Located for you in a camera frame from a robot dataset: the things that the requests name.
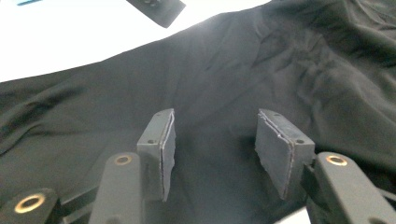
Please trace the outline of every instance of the metal bracket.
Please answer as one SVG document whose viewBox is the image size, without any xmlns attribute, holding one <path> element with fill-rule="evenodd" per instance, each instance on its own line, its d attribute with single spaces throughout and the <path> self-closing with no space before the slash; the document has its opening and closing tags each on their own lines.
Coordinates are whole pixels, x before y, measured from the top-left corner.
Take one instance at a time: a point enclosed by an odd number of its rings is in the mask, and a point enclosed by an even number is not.
<svg viewBox="0 0 396 224">
<path fill-rule="evenodd" d="M 167 109 L 155 114 L 137 142 L 137 154 L 144 166 L 145 200 L 166 201 L 171 172 L 175 165 L 175 112 Z"/>
<path fill-rule="evenodd" d="M 108 159 L 92 209 L 90 224 L 142 223 L 140 158 L 121 153 Z"/>
<path fill-rule="evenodd" d="M 395 223 L 393 208 L 352 159 L 319 153 L 315 177 L 330 208 L 331 223 Z"/>
<path fill-rule="evenodd" d="M 256 151 L 283 200 L 304 200 L 300 185 L 305 164 L 315 158 L 315 144 L 282 115 L 260 109 Z"/>
<path fill-rule="evenodd" d="M 33 189 L 17 195 L 0 210 L 0 223 L 58 223 L 59 198 L 53 189 Z"/>
</svg>

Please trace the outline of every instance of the white surface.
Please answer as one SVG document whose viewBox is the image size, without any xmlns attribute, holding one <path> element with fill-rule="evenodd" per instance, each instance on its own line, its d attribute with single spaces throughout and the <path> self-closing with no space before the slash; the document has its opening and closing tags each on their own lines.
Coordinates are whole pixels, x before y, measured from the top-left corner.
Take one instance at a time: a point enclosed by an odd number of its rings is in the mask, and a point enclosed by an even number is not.
<svg viewBox="0 0 396 224">
<path fill-rule="evenodd" d="M 0 2 L 0 82 L 95 63 L 165 38 L 221 12 L 269 0 L 184 0 L 168 29 L 126 0 Z"/>
<path fill-rule="evenodd" d="M 308 213 L 306 212 L 306 208 L 302 208 L 294 213 L 292 213 L 288 217 L 282 218 L 282 220 L 278 221 L 276 224 L 310 224 Z"/>
</svg>

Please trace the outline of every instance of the brass insert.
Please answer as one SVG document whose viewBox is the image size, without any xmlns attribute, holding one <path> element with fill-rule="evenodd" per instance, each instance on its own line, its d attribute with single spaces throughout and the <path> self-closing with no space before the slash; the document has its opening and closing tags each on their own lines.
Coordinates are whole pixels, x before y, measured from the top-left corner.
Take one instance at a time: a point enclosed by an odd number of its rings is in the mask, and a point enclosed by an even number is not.
<svg viewBox="0 0 396 224">
<path fill-rule="evenodd" d="M 118 157 L 115 159 L 115 163 L 116 163 L 117 165 L 125 165 L 125 164 L 128 164 L 129 162 L 131 162 L 131 160 L 132 160 L 132 157 L 131 157 L 131 156 L 121 155 L 121 156 L 118 156 Z"/>
<path fill-rule="evenodd" d="M 43 204 L 44 201 L 46 201 L 46 196 L 44 196 L 44 194 L 32 194 L 20 200 L 17 206 L 15 206 L 14 210 L 18 214 L 31 212 L 37 209 L 37 207 L 39 207 L 41 204 Z"/>
<path fill-rule="evenodd" d="M 338 165 L 338 166 L 346 166 L 347 165 L 347 161 L 339 156 L 328 156 L 326 158 L 326 160 L 333 165 Z"/>
</svg>

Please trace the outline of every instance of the gray mechanical part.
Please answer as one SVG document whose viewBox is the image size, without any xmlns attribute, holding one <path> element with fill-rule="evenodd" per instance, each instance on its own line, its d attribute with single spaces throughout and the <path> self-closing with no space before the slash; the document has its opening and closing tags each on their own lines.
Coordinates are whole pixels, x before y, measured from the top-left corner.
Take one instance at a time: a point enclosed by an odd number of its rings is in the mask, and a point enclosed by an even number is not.
<svg viewBox="0 0 396 224">
<path fill-rule="evenodd" d="M 331 223 L 396 223 L 393 208 L 350 158 L 330 152 L 319 153 L 315 177 L 331 208 Z"/>
<path fill-rule="evenodd" d="M 141 164 L 137 154 L 108 159 L 92 209 L 90 224 L 142 223 Z"/>
<path fill-rule="evenodd" d="M 58 223 L 61 214 L 59 198 L 53 189 L 33 189 L 17 195 L 2 207 L 0 223 Z"/>
<path fill-rule="evenodd" d="M 304 200 L 304 164 L 315 158 L 315 143 L 282 115 L 259 110 L 256 151 L 283 200 Z"/>
<path fill-rule="evenodd" d="M 166 201 L 171 172 L 175 165 L 175 112 L 163 110 L 155 114 L 137 142 L 137 153 L 141 157 L 144 176 L 145 200 Z"/>
</svg>

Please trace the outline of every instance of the wrinkled fabric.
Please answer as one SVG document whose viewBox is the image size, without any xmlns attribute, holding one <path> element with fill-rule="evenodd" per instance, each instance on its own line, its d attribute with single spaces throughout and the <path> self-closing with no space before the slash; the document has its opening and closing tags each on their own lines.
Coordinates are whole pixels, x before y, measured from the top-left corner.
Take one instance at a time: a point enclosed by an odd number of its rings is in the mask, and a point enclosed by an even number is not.
<svg viewBox="0 0 396 224">
<path fill-rule="evenodd" d="M 0 83 L 0 204 L 28 189 L 65 197 L 97 185 L 106 159 L 135 151 L 170 107 L 176 166 L 148 223 L 272 223 L 302 206 L 278 199 L 260 165 L 259 108 L 396 192 L 395 39 L 393 0 L 273 1 L 99 63 Z"/>
</svg>

